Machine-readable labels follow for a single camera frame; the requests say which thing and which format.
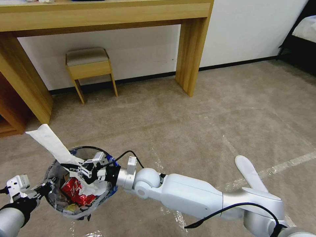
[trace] white paper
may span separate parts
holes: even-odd
[[[56,134],[50,129],[47,124],[41,125],[37,130],[25,132],[29,134],[34,140],[45,147],[54,158],[60,163],[79,165],[83,162],[82,159],[72,155]],[[92,184],[87,184],[77,172],[69,171],[70,177],[75,177],[80,181],[81,189],[79,195],[96,195],[100,196],[104,192],[108,192],[109,184],[106,181],[94,181]]]

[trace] wooden table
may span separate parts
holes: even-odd
[[[39,121],[48,123],[52,96],[17,37],[181,24],[175,79],[192,97],[213,1],[56,0],[1,5],[0,72]]]

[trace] black cable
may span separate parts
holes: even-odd
[[[264,206],[261,206],[261,205],[259,205],[259,204],[252,203],[252,202],[242,202],[242,203],[236,203],[236,204],[233,204],[233,205],[231,205],[231,206],[225,207],[225,208],[223,208],[223,209],[221,209],[221,210],[218,210],[218,211],[212,213],[211,215],[208,215],[207,217],[204,217],[203,219],[201,219],[201,220],[199,220],[199,221],[197,221],[197,222],[194,222],[194,223],[192,223],[192,224],[190,224],[190,225],[185,226],[184,228],[185,228],[185,229],[193,229],[193,228],[196,228],[196,227],[200,226],[204,221],[210,219],[211,217],[213,217],[213,216],[215,216],[215,215],[217,215],[217,214],[220,214],[220,213],[222,213],[222,212],[224,212],[224,211],[227,211],[228,209],[231,209],[231,208],[234,208],[234,207],[237,207],[237,206],[244,206],[244,205],[256,206],[256,207],[260,207],[261,209],[265,210],[265,211],[268,212],[268,213],[273,217],[273,219],[275,220],[275,222],[276,222],[275,229],[280,227],[280,224],[279,224],[279,221],[278,221],[277,217],[276,217],[270,210],[268,210],[267,208],[265,208]]]
[[[128,151],[124,152],[124,153],[121,154],[118,158],[116,158],[114,161],[112,161],[112,162],[110,162],[110,163],[107,163],[107,164],[103,165],[102,167],[109,166],[109,165],[115,163],[116,161],[118,161],[120,158],[122,158],[125,154],[127,154],[127,153],[129,153],[129,152],[130,152],[130,153],[133,153],[133,155],[136,157],[136,160],[138,161],[139,165],[140,165],[142,168],[144,168],[144,166],[141,164],[141,161],[138,159],[138,157],[136,156],[136,154],[135,154],[133,151],[131,151],[131,150],[128,150]]]
[[[79,150],[79,149],[83,149],[83,148],[96,149],[96,150],[98,150],[98,151],[104,152],[106,155],[109,155],[105,150],[103,150],[103,149],[101,149],[101,148],[98,148],[98,147],[96,147],[96,146],[78,146],[78,147],[75,147],[75,148],[73,148],[73,149],[71,149],[71,150]],[[109,165],[111,165],[111,164],[114,164],[116,161],[118,161],[120,158],[122,158],[125,154],[127,154],[127,153],[129,153],[129,152],[130,152],[130,153],[133,153],[133,155],[136,157],[136,159],[137,159],[139,165],[140,165],[142,168],[144,168],[144,166],[142,165],[141,161],[140,161],[140,160],[138,159],[138,157],[136,156],[135,152],[133,152],[133,151],[131,151],[131,150],[128,150],[128,151],[124,152],[124,153],[121,154],[118,158],[116,158],[114,161],[112,161],[112,162],[110,162],[110,163],[107,163],[107,164],[103,165],[102,167],[106,167],[106,166],[109,166]]]

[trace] transparent trash bag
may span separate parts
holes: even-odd
[[[74,149],[69,150],[70,153],[78,158],[83,160],[92,159],[94,155],[103,151],[97,147],[89,146],[80,146]],[[103,151],[106,155],[107,161],[112,162],[114,158],[110,156],[107,152]],[[108,183],[109,189],[107,192],[103,193],[100,196],[97,196],[89,205],[80,206],[70,201],[63,192],[60,190],[61,181],[65,175],[68,174],[68,171],[65,170],[57,160],[55,160],[51,166],[47,169],[44,179],[49,179],[56,177],[54,184],[55,188],[53,192],[46,196],[47,202],[58,212],[62,213],[63,216],[83,220],[85,216],[90,218],[90,214],[102,203],[104,203],[110,196],[112,196],[118,189],[117,186],[112,186],[111,183]]]

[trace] white bedsheet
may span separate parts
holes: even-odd
[[[292,35],[316,43],[316,15],[304,18],[294,29]]]

